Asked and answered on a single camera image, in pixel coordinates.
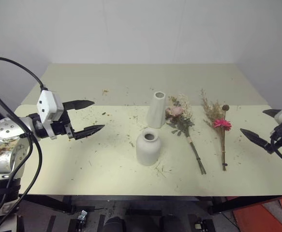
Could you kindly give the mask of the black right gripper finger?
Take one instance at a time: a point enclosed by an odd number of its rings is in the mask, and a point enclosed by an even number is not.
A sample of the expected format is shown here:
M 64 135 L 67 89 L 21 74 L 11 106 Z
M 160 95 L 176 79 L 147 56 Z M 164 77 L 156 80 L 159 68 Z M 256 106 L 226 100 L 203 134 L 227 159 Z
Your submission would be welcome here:
M 277 118 L 279 116 L 279 113 L 281 112 L 280 109 L 267 109 L 264 110 L 263 113 L 272 117 L 272 118 Z
M 254 144 L 258 145 L 259 147 L 263 148 L 267 153 L 273 153 L 273 149 L 271 144 L 268 143 L 266 140 L 259 137 L 258 134 L 247 130 L 247 129 L 240 129 L 240 131 Z

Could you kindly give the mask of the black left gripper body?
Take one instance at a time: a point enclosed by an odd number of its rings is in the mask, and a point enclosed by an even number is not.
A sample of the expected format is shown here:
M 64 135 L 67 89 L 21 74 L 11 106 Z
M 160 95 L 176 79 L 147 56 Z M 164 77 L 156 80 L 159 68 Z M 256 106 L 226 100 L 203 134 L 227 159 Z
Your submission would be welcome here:
M 58 121 L 51 123 L 55 135 L 67 135 L 69 139 L 74 138 L 74 130 L 67 111 L 64 111 Z

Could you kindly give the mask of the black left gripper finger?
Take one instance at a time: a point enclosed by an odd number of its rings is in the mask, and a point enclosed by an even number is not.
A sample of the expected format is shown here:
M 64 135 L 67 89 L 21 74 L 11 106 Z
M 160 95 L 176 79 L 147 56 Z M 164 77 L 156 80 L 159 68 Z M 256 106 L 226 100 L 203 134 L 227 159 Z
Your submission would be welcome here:
M 89 100 L 75 100 L 75 101 L 63 102 L 62 104 L 63 104 L 64 110 L 68 111 L 68 110 L 80 110 L 80 109 L 87 108 L 93 105 L 94 102 L 89 101 Z
M 84 128 L 82 131 L 73 132 L 73 138 L 75 140 L 83 139 L 99 132 L 105 125 L 93 125 Z

